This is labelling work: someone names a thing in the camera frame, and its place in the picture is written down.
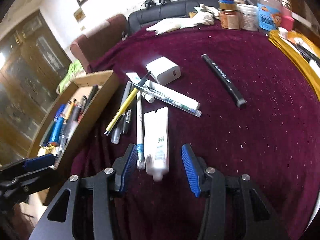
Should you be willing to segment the black slim pen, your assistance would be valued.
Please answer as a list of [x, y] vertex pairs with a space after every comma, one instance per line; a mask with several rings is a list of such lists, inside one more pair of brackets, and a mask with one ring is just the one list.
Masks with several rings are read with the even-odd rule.
[[132, 109], [128, 108], [124, 117], [123, 117], [123, 125], [121, 128], [121, 134], [126, 134], [129, 131], [130, 122], [131, 122], [131, 113], [132, 113]]

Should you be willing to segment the pink container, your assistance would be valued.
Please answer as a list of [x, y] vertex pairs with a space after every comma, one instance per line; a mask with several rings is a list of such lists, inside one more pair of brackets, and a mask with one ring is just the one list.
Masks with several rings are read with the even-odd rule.
[[281, 27], [286, 29], [287, 31], [291, 31], [293, 29], [294, 19], [290, 15], [282, 15], [281, 16]]

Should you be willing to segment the white cream tube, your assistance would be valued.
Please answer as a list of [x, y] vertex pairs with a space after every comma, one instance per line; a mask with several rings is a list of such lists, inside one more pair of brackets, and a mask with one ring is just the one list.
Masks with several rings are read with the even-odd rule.
[[144, 158], [153, 181], [162, 181], [169, 172], [168, 108], [144, 114]]

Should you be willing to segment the white paper sheet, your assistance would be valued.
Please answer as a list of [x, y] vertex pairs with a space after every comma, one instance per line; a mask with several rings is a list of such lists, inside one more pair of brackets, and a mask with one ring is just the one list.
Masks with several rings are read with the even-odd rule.
[[202, 23], [192, 18], [166, 18], [146, 28], [146, 31], [154, 31], [155, 35], [161, 35], [178, 29], [192, 28], [199, 24]]

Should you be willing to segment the yellow tray with pens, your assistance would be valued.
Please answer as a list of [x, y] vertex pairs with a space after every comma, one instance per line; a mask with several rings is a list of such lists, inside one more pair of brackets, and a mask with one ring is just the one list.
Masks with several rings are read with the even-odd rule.
[[289, 45], [289, 41], [281, 38], [279, 36], [279, 31], [272, 30], [269, 32], [268, 40], [278, 48], [286, 57], [290, 59], [290, 61], [296, 66], [296, 68], [301, 72], [304, 76], [308, 84], [311, 86], [317, 98], [319, 99], [319, 67], [312, 65], [306, 61], [300, 55], [298, 50], [294, 48], [293, 45]]

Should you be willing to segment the clear blue ballpoint pen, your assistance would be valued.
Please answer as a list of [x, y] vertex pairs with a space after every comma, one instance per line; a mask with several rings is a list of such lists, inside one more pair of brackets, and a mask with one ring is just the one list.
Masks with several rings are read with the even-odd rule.
[[189, 113], [189, 114], [192, 114], [192, 115], [194, 115], [194, 116], [196, 116], [196, 117], [198, 117], [198, 118], [200, 118], [201, 115], [202, 115], [202, 112], [201, 112], [200, 110], [191, 109], [191, 108], [189, 108], [188, 106], [183, 105], [182, 103], [179, 103], [179, 102], [177, 102], [177, 101], [175, 101], [175, 100], [172, 100], [172, 99], [170, 99], [169, 97], [165, 96], [164, 94], [155, 91], [154, 89], [151, 89], [151, 88], [148, 88], [148, 87], [141, 87], [141, 86], [139, 86], [139, 85], [137, 85], [137, 84], [135, 84], [135, 83], [132, 83], [131, 81], [130, 81], [130, 83], [131, 83], [135, 88], [138, 88], [138, 89], [141, 90], [141, 91], [145, 91], [145, 92], [151, 94], [154, 98], [156, 98], [156, 99], [158, 99], [158, 100], [161, 100], [161, 101], [163, 101], [163, 102], [166, 102], [166, 103], [168, 103], [168, 104], [170, 104], [170, 105], [172, 105], [172, 106], [174, 106], [174, 107], [176, 107], [176, 108], [178, 108], [178, 109], [181, 109], [181, 110], [183, 110], [183, 111], [185, 111], [185, 112], [187, 112], [187, 113]]

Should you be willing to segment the black marker pen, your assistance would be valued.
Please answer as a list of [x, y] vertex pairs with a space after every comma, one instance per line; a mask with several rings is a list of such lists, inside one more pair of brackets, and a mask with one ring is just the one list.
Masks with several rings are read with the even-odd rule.
[[234, 103], [239, 109], [244, 109], [247, 106], [247, 101], [244, 99], [242, 94], [236, 88], [231, 79], [221, 70], [221, 68], [207, 55], [201, 55], [201, 58], [210, 68], [210, 70], [217, 76], [225, 90], [232, 97]]

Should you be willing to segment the white toothbrush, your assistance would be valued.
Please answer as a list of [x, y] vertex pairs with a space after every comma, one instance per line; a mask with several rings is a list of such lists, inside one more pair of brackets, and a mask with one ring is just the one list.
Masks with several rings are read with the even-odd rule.
[[144, 144], [143, 144], [143, 115], [142, 115], [142, 97], [141, 93], [137, 94], [137, 104], [136, 104], [136, 114], [137, 114], [137, 168], [139, 170], [145, 169], [145, 159], [144, 159]]

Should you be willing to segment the yellow black mechanical pencil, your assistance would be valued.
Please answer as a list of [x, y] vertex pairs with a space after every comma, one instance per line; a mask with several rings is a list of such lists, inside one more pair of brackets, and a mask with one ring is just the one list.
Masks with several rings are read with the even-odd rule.
[[67, 105], [65, 106], [65, 109], [62, 112], [63, 118], [65, 120], [69, 119], [75, 103], [76, 103], [76, 99], [72, 99], [72, 100], [69, 100]]

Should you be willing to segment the yellow black pen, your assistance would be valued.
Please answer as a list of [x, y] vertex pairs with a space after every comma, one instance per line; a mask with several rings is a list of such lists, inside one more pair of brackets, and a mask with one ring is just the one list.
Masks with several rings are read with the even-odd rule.
[[128, 97], [125, 99], [125, 101], [121, 104], [119, 110], [117, 111], [117, 113], [115, 114], [115, 116], [113, 117], [113, 119], [111, 120], [111, 122], [108, 124], [107, 128], [105, 129], [105, 133], [104, 135], [108, 136], [110, 134], [110, 132], [112, 131], [112, 129], [114, 128], [114, 126], [116, 125], [116, 123], [118, 122], [118, 120], [121, 118], [121, 116], [123, 115], [123, 113], [128, 109], [129, 105], [131, 104], [131, 102], [134, 100], [134, 98], [136, 97], [137, 93], [143, 89], [144, 84], [146, 83], [146, 81], [148, 80], [148, 78], [150, 77], [151, 72], [148, 72], [141, 80], [138, 84], [136, 83], [131, 83], [131, 85], [133, 85], [134, 89], [131, 91], [131, 93], [128, 95]]

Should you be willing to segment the blue marker pen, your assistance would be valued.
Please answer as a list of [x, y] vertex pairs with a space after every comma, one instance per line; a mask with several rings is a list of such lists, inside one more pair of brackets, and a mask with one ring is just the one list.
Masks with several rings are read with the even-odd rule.
[[61, 113], [63, 112], [65, 108], [65, 104], [62, 104], [59, 109], [57, 110], [56, 114], [55, 114], [55, 118], [54, 118], [54, 122], [57, 122], [57, 120], [59, 119]]

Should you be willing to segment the clear gel pen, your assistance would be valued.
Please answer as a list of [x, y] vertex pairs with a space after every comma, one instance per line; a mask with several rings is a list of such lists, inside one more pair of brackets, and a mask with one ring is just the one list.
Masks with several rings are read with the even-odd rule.
[[[123, 92], [123, 96], [121, 99], [121, 104], [120, 104], [121, 107], [127, 101], [127, 98], [130, 96], [131, 91], [132, 91], [132, 85], [129, 81], [127, 81], [124, 92]], [[113, 144], [119, 143], [120, 135], [121, 135], [121, 128], [123, 125], [123, 117], [124, 117], [127, 109], [129, 108], [130, 103], [131, 102], [129, 101], [128, 104], [125, 106], [124, 110], [120, 113], [120, 116], [119, 116], [114, 128], [112, 129], [111, 142]]]

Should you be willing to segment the black red pen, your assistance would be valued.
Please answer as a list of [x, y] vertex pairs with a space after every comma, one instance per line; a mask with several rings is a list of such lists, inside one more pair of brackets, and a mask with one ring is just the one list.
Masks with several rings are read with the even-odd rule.
[[77, 105], [74, 107], [74, 110], [73, 110], [73, 113], [72, 113], [72, 116], [71, 116], [71, 122], [74, 123], [74, 122], [78, 122], [78, 119], [79, 119], [79, 115], [80, 115], [80, 112], [81, 112], [81, 106], [80, 105]]

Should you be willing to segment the wooden glass cabinet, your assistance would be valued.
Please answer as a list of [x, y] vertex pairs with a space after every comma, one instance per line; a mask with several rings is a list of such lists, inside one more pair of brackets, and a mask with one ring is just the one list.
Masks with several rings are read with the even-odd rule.
[[1, 38], [1, 165], [28, 155], [70, 63], [39, 10]]

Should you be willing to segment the cardboard tray box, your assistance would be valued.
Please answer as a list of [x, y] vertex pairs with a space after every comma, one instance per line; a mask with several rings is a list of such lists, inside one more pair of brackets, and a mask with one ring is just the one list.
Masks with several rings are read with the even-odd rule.
[[74, 79], [67, 89], [57, 97], [52, 107], [48, 110], [46, 116], [42, 120], [40, 127], [31, 143], [28, 150], [28, 157], [37, 156], [40, 149], [40, 142], [43, 138], [50, 123], [54, 120], [56, 112], [60, 106], [68, 101], [77, 100], [81, 102], [83, 95], [89, 95], [93, 86], [98, 86], [98, 91], [89, 101], [88, 106], [80, 116], [79, 121], [71, 121], [71, 131], [65, 149], [58, 155], [54, 170], [56, 171], [56, 182], [52, 187], [45, 191], [46, 195], [43, 200], [43, 205], [49, 205], [51, 200], [61, 189], [67, 176], [71, 172], [73, 159], [79, 152], [80, 147], [85, 143], [87, 135], [101, 115], [102, 111], [112, 98], [113, 94], [119, 87], [119, 79], [116, 73], [112, 70], [95, 72], [87, 74], [83, 77]]

